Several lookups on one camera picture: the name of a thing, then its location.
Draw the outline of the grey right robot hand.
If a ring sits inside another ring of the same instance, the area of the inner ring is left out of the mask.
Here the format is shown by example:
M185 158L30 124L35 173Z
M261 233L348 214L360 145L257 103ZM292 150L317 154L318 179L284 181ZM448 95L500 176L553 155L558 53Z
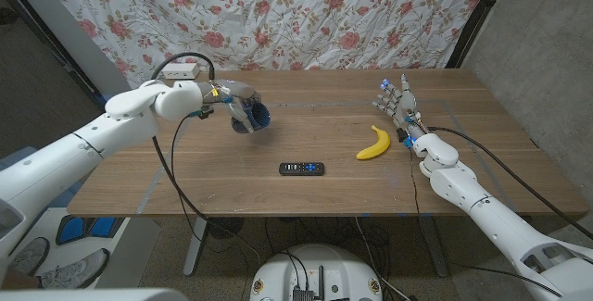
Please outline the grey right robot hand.
M380 90L381 93L377 95L377 100L372 102L372 105L393 120L397 128L398 141L407 147L412 147L415 141L428 131L421 124L421 114L406 75L401 75L400 88L388 79L383 79Z

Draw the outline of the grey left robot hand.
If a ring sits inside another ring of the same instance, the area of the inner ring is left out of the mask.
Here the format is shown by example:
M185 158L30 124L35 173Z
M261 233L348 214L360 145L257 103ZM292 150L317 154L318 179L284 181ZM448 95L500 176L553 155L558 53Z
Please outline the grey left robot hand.
M206 119L221 105L231 116L231 125L237 133L252 133L270 125L271 116L261 102L260 94L243 82L215 80L197 84L203 96L198 117Z

